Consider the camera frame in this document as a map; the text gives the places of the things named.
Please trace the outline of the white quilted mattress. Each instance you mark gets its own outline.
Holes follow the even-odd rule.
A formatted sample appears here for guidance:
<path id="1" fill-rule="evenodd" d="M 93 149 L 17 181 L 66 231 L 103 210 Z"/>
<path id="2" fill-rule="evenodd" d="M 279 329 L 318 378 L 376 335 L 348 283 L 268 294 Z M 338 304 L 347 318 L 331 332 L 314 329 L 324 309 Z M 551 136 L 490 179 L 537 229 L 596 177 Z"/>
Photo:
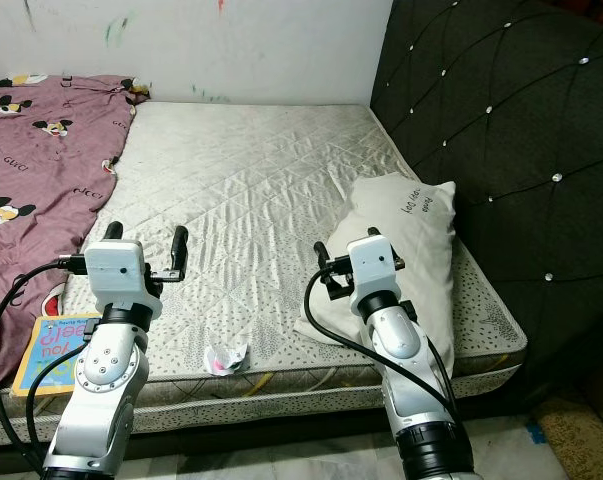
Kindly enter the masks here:
<path id="1" fill-rule="evenodd" d="M 114 172 L 85 242 L 121 221 L 164 262 L 174 228 L 190 232 L 190 271 L 149 333 L 138 433 L 382 406 L 369 358 L 302 332 L 313 244 L 345 218 L 352 183 L 410 177 L 368 109 L 144 102 Z M 211 375 L 205 348 L 236 344 L 246 365 Z"/>

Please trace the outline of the black tufted headboard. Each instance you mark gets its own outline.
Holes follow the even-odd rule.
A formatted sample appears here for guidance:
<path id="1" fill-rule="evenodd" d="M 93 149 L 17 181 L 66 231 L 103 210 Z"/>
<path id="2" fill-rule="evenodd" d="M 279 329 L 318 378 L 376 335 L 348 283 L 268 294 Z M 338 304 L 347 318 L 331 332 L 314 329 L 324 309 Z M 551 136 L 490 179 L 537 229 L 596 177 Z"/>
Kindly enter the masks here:
<path id="1" fill-rule="evenodd" d="M 537 396 L 603 364 L 603 26 L 542 0 L 394 0 L 371 109 L 528 337 Z"/>

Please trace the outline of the colourful children's board book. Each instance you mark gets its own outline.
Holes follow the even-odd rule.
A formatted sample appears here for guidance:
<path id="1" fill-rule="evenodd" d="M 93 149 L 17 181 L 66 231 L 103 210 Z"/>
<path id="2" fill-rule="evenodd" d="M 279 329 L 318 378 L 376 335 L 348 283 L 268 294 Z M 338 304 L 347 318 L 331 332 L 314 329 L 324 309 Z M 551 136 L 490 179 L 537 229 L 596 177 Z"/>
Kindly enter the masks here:
<path id="1" fill-rule="evenodd" d="M 95 319 L 94 314 L 76 314 L 39 317 L 33 324 L 30 342 L 25 355 L 14 376 L 10 397 L 26 396 L 33 384 L 33 379 L 40 374 L 51 361 L 57 360 L 72 349 L 85 344 L 83 333 L 87 323 Z M 41 381 L 36 396 L 55 396 L 55 394 L 71 393 L 73 390 L 74 356 L 53 370 Z"/>

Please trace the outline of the dark bed base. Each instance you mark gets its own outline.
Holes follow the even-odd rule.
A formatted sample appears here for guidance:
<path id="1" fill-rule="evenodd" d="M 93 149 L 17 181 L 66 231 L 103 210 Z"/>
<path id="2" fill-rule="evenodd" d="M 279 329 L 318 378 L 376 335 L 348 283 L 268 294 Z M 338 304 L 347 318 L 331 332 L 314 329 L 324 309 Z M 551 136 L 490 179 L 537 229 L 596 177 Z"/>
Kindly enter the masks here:
<path id="1" fill-rule="evenodd" d="M 526 404 L 511 403 L 513 397 L 501 390 L 458 399 L 462 420 L 526 413 Z M 374 410 L 319 413 L 319 415 L 279 417 L 238 424 L 187 428 L 133 435 L 123 460 L 142 460 L 165 454 L 208 454 L 270 447 L 286 443 L 311 442 L 359 434 L 389 436 L 389 424 L 382 408 Z M 10 447 L 0 447 L 0 474 L 26 474 L 30 466 Z"/>

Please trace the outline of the white paper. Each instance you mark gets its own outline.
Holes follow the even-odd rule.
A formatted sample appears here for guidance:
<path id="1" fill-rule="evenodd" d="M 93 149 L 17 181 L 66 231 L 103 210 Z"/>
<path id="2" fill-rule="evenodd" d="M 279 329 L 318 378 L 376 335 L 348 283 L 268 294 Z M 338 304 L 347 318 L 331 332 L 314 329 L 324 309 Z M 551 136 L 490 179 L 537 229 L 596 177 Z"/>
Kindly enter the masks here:
<path id="1" fill-rule="evenodd" d="M 204 351 L 205 369 L 211 375 L 219 376 L 219 378 L 236 374 L 246 365 L 249 349 L 249 344 L 208 346 Z"/>

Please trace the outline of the pink cartoon mouse blanket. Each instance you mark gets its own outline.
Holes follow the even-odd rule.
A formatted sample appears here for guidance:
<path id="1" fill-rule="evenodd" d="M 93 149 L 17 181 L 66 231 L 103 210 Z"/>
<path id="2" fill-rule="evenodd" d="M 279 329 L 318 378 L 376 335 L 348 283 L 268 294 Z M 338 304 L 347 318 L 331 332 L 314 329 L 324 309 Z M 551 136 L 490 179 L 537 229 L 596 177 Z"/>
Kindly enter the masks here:
<path id="1" fill-rule="evenodd" d="M 0 79 L 0 387 L 35 321 L 64 311 L 68 276 L 42 265 L 80 251 L 146 97 L 124 76 Z"/>

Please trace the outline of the white printed pillow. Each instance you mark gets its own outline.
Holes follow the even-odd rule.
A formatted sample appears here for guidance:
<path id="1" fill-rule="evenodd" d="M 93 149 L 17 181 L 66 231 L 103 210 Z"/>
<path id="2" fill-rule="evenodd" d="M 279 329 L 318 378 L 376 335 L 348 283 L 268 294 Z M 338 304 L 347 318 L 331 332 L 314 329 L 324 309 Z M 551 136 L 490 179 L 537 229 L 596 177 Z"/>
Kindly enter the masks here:
<path id="1" fill-rule="evenodd" d="M 348 243 L 377 228 L 405 261 L 396 282 L 402 300 L 414 305 L 423 326 L 441 355 L 447 372 L 455 371 L 452 273 L 455 241 L 455 183 L 428 186 L 400 173 L 359 178 L 352 183 L 345 218 L 325 242 L 330 255 L 346 255 Z"/>

